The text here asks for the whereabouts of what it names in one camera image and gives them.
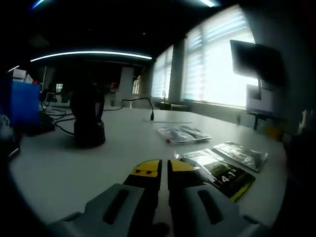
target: table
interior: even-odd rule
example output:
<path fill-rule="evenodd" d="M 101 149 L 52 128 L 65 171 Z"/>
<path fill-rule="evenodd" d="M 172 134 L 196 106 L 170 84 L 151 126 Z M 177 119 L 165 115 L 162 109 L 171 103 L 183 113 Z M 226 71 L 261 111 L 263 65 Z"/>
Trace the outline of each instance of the table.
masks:
<path fill-rule="evenodd" d="M 171 111 L 189 111 L 189 107 L 187 105 L 179 105 L 179 104 L 172 104 L 168 102 L 159 102 L 156 103 L 157 108 L 161 110 L 171 110 Z"/>
<path fill-rule="evenodd" d="M 264 114 L 264 113 L 256 113 L 256 112 L 247 112 L 247 114 L 255 116 L 255 123 L 253 125 L 253 130 L 255 131 L 257 130 L 260 119 L 261 120 L 271 119 L 273 121 L 286 121 L 286 119 L 284 118 L 279 118 L 269 113 Z"/>
<path fill-rule="evenodd" d="M 209 143 L 172 146 L 158 136 L 156 129 L 175 124 L 151 123 L 151 110 L 128 109 L 103 113 L 106 143 L 82 150 L 73 138 L 59 129 L 33 138 L 24 138 L 21 155 L 10 164 L 18 189 L 35 213 L 46 223 L 73 212 L 84 211 L 85 204 L 114 183 L 123 183 L 134 166 L 149 159 L 163 159 L 158 209 L 154 221 L 165 221 L 159 207 L 168 207 L 166 160 L 174 152 L 185 153 L 226 141 L 233 141 L 260 152 L 268 161 L 260 173 L 230 162 L 256 177 L 250 189 L 237 201 L 241 214 L 271 226 L 280 210 L 287 173 L 281 143 L 236 124 L 189 112 L 155 110 L 156 121 L 185 121 L 212 136 Z M 60 123 L 73 131 L 73 121 Z"/>

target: blue box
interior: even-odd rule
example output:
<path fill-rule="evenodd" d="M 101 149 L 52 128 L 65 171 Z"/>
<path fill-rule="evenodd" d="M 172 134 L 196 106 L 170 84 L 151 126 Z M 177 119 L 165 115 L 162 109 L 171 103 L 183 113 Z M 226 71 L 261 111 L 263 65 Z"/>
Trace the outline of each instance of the blue box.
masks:
<path fill-rule="evenodd" d="M 40 87 L 37 84 L 12 82 L 11 122 L 14 125 L 36 125 L 39 115 Z"/>

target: window blind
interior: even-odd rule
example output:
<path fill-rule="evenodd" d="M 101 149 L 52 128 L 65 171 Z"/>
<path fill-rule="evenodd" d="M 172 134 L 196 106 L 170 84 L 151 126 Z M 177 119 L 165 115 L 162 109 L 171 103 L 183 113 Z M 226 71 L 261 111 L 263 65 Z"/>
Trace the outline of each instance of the window blind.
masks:
<path fill-rule="evenodd" d="M 152 97 L 168 98 L 171 76 L 173 46 L 160 55 L 154 66 Z"/>
<path fill-rule="evenodd" d="M 183 99 L 245 107 L 246 85 L 258 85 L 258 80 L 234 74 L 230 40 L 254 43 L 238 5 L 188 33 Z"/>
<path fill-rule="evenodd" d="M 140 77 L 138 77 L 134 82 L 133 82 L 133 94 L 138 94 L 139 92 L 139 84 L 140 84 Z"/>

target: television screen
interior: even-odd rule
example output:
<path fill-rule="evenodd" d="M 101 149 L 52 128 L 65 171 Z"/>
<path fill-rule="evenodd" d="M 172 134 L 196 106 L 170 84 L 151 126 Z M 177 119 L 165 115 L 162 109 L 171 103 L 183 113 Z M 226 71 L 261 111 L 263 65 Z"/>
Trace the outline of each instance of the television screen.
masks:
<path fill-rule="evenodd" d="M 231 40 L 233 69 L 236 74 L 285 86 L 285 70 L 278 51 L 258 44 Z"/>

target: led light strip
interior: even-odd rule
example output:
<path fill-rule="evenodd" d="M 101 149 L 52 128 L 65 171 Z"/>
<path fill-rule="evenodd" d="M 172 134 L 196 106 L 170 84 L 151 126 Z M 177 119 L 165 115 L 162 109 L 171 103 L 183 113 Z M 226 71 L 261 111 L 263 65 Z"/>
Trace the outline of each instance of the led light strip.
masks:
<path fill-rule="evenodd" d="M 32 9 L 34 9 L 35 7 L 37 7 L 38 5 L 40 5 L 43 1 L 45 1 L 45 0 L 39 0 L 39 1 L 37 1 L 37 2 L 33 5 Z"/>
<path fill-rule="evenodd" d="M 202 3 L 208 5 L 209 7 L 215 6 L 214 3 L 212 3 L 210 0 L 200 0 Z"/>
<path fill-rule="evenodd" d="M 136 57 L 136 58 L 144 58 L 144 59 L 149 59 L 149 60 L 152 59 L 152 57 L 138 55 L 138 54 L 132 54 L 132 53 L 121 53 L 121 52 L 111 52 L 111 51 L 75 51 L 75 52 L 50 54 L 50 55 L 43 56 L 43 57 L 40 57 L 40 58 L 32 59 L 31 62 L 35 62 L 37 60 L 41 60 L 41 59 L 44 59 L 44 58 L 51 58 L 51 57 L 56 57 L 56 56 L 72 55 L 72 54 L 111 54 L 111 55 L 121 55 L 121 56 L 129 56 L 129 57 Z M 8 73 L 11 72 L 12 70 L 18 68 L 18 67 L 19 66 L 16 66 L 16 67 L 10 69 L 8 71 Z"/>

